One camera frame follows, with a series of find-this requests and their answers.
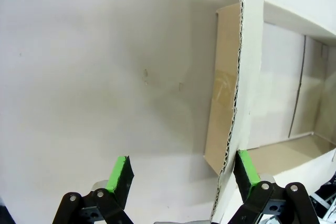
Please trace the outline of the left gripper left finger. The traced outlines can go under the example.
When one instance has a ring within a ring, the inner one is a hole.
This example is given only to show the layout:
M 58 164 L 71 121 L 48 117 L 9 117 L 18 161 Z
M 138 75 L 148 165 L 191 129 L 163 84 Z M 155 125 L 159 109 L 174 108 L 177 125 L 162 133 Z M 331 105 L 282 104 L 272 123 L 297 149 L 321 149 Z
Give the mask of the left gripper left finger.
M 101 186 L 95 184 L 85 196 L 64 194 L 52 224 L 133 224 L 124 211 L 133 178 L 129 156 L 119 156 Z

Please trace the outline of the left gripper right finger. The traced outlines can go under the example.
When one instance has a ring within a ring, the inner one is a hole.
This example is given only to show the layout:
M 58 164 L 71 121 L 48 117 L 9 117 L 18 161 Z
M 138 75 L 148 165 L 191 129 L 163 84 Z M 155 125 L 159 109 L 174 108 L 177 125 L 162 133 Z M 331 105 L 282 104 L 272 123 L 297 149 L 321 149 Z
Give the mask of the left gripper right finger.
M 246 150 L 235 154 L 234 176 L 243 204 L 228 224 L 259 224 L 264 215 L 279 224 L 319 224 L 305 186 L 293 182 L 283 188 L 261 180 Z

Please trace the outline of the brown cardboard box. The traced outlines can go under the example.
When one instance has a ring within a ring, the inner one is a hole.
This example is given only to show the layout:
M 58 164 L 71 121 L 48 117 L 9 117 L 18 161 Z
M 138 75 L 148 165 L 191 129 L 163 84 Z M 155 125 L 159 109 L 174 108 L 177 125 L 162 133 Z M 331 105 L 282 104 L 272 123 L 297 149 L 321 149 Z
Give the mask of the brown cardboard box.
M 219 175 L 211 219 L 227 224 L 237 150 L 309 193 L 336 172 L 336 0 L 239 0 L 217 17 L 205 160 Z

